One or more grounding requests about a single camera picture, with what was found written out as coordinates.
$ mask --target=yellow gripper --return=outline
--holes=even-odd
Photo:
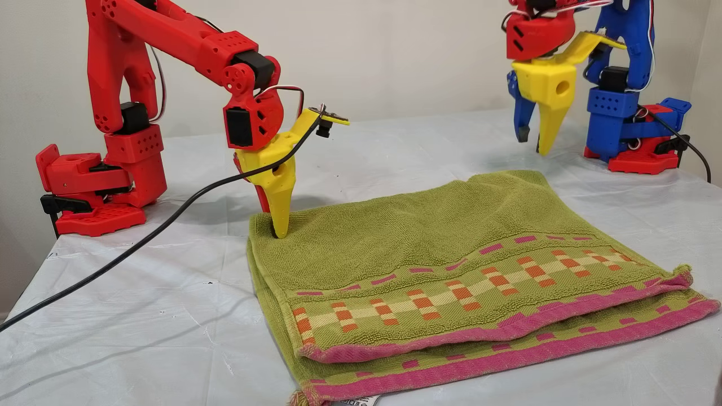
[[[539,153],[546,155],[557,138],[562,121],[574,102],[576,65],[582,63],[599,44],[627,49],[627,46],[596,33],[579,33],[567,49],[550,58],[514,61],[521,95],[539,104]]]
[[[301,137],[309,131],[312,131],[316,119],[321,114],[320,111],[312,108],[306,108],[291,131],[286,131],[276,135],[267,146],[256,150],[236,150],[240,167],[244,172],[270,165],[284,156],[286,156],[296,145]],[[324,121],[328,123],[338,123],[345,126],[350,122],[345,118],[335,116],[333,114],[324,113],[321,117],[321,126]],[[291,193],[293,186],[296,184],[296,161],[295,157],[291,157],[286,162],[279,165],[274,170],[267,170],[257,175],[249,176],[248,180],[256,186],[263,188],[269,203],[269,211],[273,220],[273,227],[276,237],[285,238],[288,234],[288,215],[291,211]]]

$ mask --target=white tablecloth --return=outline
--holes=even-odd
[[[539,170],[597,228],[665,269],[690,263],[694,287],[722,298],[722,189],[677,170],[610,173],[581,157],[586,132],[572,123],[541,157],[533,142],[516,143],[511,122],[510,111],[487,111],[335,126],[331,139],[310,138],[299,152],[293,209]],[[100,238],[61,236],[11,316],[236,173],[221,134],[165,144],[168,191],[148,207],[148,223]],[[108,274],[0,334],[0,405],[284,405],[296,386],[245,260],[248,218],[258,210],[246,182],[213,191]],[[711,405],[721,327],[722,315],[710,316],[640,342],[385,395],[377,405]]]

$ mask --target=folded towel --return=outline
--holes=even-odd
[[[638,340],[719,307],[568,209],[536,172],[251,221],[295,402],[465,379]]]

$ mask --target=black clamp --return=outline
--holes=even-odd
[[[690,139],[691,137],[687,134],[680,134],[679,137],[675,137],[672,139],[668,139],[667,141],[662,141],[654,148],[654,153],[657,155],[664,155],[668,154],[672,151],[677,151],[677,156],[679,157],[679,162],[677,162],[677,167],[679,168],[679,164],[682,161],[682,153],[687,150],[689,147]]]
[[[333,121],[324,120],[323,117],[331,117],[336,120],[347,121],[345,118],[338,116],[335,113],[327,113],[325,111],[322,113],[315,107],[310,107],[308,110],[321,115],[321,121],[318,123],[318,130],[316,130],[316,135],[319,137],[329,138],[331,136],[331,127],[334,125]]]
[[[53,230],[55,230],[55,237],[60,237],[58,234],[58,228],[56,222],[58,221],[58,213],[60,212],[73,212],[73,213],[91,213],[92,207],[86,200],[71,199],[69,197],[56,196],[54,194],[46,194],[40,198],[40,204],[43,206],[43,211],[50,216],[53,221]]]

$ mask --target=towel fringe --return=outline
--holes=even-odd
[[[306,395],[301,391],[293,392],[291,399],[288,401],[288,406],[310,406]]]

